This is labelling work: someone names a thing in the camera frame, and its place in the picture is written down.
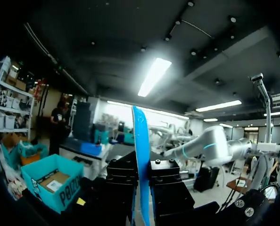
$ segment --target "cable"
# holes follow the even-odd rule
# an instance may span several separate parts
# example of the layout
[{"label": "cable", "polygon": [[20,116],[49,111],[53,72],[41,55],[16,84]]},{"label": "cable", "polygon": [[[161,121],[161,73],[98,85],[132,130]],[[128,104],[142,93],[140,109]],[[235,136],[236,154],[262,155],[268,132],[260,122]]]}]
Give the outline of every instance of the cable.
[{"label": "cable", "polygon": [[247,183],[248,183],[248,181],[249,181],[249,179],[250,179],[250,177],[251,177],[251,174],[254,173],[254,171],[255,171],[255,169],[256,169],[256,167],[257,167],[259,161],[260,161],[264,156],[266,156],[266,155],[267,155],[266,153],[265,153],[265,154],[262,154],[262,155],[258,158],[258,160],[254,163],[254,166],[253,166],[251,172],[250,172],[249,175],[248,175],[248,178],[247,178],[247,180],[246,180],[246,182],[245,182],[245,185],[242,187],[242,189],[241,189],[241,191],[239,192],[239,195],[237,196],[236,200],[239,199],[239,197],[243,194],[244,189],[245,189],[245,187],[247,186]]}]

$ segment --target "blue cardboard box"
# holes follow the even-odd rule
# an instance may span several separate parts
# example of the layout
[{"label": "blue cardboard box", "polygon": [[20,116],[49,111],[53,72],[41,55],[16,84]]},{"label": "blue cardboard box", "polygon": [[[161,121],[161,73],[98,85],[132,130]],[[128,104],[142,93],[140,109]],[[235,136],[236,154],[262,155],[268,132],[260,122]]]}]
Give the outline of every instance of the blue cardboard box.
[{"label": "blue cardboard box", "polygon": [[[83,177],[83,165],[57,154],[25,165],[21,168],[28,190],[54,211],[65,211],[80,190],[79,181]],[[55,192],[49,191],[41,183],[61,172],[68,179]]]}]

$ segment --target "white wall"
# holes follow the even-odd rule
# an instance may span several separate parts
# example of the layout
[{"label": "white wall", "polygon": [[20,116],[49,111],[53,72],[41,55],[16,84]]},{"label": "white wall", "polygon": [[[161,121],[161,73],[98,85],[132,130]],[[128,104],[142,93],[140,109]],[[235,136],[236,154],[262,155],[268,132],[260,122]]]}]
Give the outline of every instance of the white wall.
[{"label": "white wall", "polygon": [[[103,113],[117,116],[120,121],[125,122],[126,127],[133,127],[132,109],[130,107],[109,104],[106,101],[101,100],[99,103],[99,108],[95,112],[95,119],[101,119]],[[184,127],[186,122],[184,119],[179,119],[172,116],[147,111],[144,111],[144,113],[149,125],[166,126],[167,122],[168,124],[174,124],[176,129],[178,129],[179,127]]]}]

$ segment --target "black shirt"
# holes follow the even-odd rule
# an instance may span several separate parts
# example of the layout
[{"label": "black shirt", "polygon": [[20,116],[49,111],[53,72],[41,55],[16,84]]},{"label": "black shirt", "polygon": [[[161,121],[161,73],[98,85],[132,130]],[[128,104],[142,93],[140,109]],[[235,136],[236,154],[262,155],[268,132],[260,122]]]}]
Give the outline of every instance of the black shirt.
[{"label": "black shirt", "polygon": [[59,122],[63,120],[64,113],[62,110],[55,108],[51,113],[51,117],[53,117],[54,122]]}]

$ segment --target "blue container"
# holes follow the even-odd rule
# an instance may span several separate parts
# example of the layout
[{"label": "blue container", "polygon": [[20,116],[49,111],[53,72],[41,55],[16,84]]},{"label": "blue container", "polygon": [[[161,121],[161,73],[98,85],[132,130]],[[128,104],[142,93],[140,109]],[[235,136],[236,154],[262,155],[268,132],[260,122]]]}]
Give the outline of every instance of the blue container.
[{"label": "blue container", "polygon": [[80,152],[98,156],[101,153],[101,145],[96,145],[92,143],[82,143],[80,147]]},{"label": "blue container", "polygon": [[4,154],[7,164],[11,168],[16,170],[21,163],[21,159],[19,157],[17,146],[14,146],[10,152],[7,150],[7,148],[3,144],[1,144],[1,147],[2,147],[2,152]]},{"label": "blue container", "polygon": [[[21,170],[28,190],[57,213],[65,211],[74,200],[74,196],[80,190],[79,180],[83,177],[82,164],[57,154],[25,165]],[[55,193],[51,193],[37,181],[55,170],[70,177]]]}]

